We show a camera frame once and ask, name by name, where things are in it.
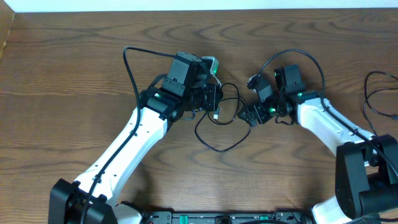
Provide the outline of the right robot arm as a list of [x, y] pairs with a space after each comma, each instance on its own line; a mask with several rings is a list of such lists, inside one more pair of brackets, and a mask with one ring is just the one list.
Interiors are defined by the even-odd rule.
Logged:
[[247, 87], [258, 94], [238, 116], [250, 126], [290, 116], [336, 157], [335, 196], [314, 205], [301, 223], [382, 223], [397, 208], [397, 140], [361, 129], [334, 109], [319, 91], [307, 91], [296, 65], [275, 69], [277, 89], [260, 74]]

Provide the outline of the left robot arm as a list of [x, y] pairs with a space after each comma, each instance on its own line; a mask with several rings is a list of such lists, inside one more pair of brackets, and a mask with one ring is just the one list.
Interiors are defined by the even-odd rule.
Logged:
[[60, 179], [50, 191], [49, 223], [132, 223], [144, 215], [119, 203], [121, 191], [149, 149], [184, 112], [215, 111], [222, 98], [219, 82], [210, 83], [215, 57], [177, 52], [170, 70], [136, 94], [137, 106], [127, 125], [101, 157], [74, 182]]

